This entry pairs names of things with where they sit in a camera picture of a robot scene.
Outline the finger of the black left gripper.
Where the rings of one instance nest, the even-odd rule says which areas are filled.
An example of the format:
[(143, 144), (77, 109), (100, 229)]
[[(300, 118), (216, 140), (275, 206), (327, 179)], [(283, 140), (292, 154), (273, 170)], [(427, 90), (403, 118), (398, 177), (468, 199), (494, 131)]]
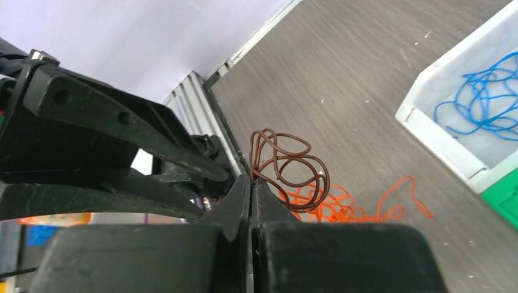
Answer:
[(51, 65), (38, 65), (30, 77), (23, 104), (37, 116), (125, 141), (213, 181), (228, 178), (170, 108)]
[(1, 220), (82, 212), (151, 213), (196, 220), (204, 213), (188, 197), (151, 178), (115, 180), (99, 188), (40, 183), (5, 186)]

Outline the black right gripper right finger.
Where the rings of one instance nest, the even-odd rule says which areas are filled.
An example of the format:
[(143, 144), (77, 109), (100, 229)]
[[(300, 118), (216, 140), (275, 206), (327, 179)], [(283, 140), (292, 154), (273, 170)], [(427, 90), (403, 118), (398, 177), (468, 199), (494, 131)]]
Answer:
[(426, 238), (402, 224), (304, 223), (251, 191), (255, 292), (446, 292)]

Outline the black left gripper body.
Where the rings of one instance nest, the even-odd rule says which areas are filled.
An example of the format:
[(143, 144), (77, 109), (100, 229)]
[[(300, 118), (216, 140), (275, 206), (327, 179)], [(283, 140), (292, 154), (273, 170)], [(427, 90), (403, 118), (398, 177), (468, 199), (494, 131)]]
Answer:
[[(86, 122), (109, 123), (98, 110), (74, 110), (75, 102), (91, 99), (91, 87), (53, 63), (25, 54), (1, 53), (1, 171), (36, 172), (78, 168), (128, 167), (138, 148), (128, 142), (83, 127)], [(50, 106), (80, 125), (41, 116), (29, 107)]]

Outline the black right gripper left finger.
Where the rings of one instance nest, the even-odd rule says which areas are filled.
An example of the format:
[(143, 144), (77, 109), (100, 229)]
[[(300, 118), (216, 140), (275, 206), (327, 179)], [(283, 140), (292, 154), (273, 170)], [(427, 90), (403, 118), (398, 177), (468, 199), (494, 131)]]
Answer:
[(88, 225), (51, 241), (31, 292), (246, 292), (250, 178), (200, 220)]

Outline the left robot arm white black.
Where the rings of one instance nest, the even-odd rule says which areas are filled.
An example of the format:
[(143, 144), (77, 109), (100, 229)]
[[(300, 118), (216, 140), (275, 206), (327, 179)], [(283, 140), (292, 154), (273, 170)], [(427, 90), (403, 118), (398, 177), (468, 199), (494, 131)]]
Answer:
[(166, 106), (1, 49), (1, 220), (85, 212), (195, 220), (233, 182), (217, 138)]

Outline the white plastic bin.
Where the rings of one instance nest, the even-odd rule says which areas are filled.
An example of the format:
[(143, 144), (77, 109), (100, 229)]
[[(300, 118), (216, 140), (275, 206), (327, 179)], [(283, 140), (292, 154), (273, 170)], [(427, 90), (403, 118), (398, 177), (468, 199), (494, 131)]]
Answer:
[(416, 78), (395, 118), (475, 193), (517, 168), (517, 2)]

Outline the green plastic bin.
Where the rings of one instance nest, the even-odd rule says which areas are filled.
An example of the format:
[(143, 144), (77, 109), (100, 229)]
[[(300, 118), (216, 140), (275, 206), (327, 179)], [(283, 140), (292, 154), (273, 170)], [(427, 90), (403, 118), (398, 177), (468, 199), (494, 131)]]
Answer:
[(517, 169), (485, 190), (484, 201), (517, 229)]

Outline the aluminium frame rail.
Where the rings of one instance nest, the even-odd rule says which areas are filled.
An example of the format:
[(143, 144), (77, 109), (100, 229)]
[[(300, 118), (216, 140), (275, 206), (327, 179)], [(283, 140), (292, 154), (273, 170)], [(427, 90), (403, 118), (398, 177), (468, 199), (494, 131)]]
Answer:
[(218, 136), (230, 160), (233, 174), (244, 173), (238, 152), (231, 142), (220, 115), (211, 104), (210, 96), (203, 86), (203, 79), (196, 72), (190, 72), (162, 103), (173, 110), (188, 133)]

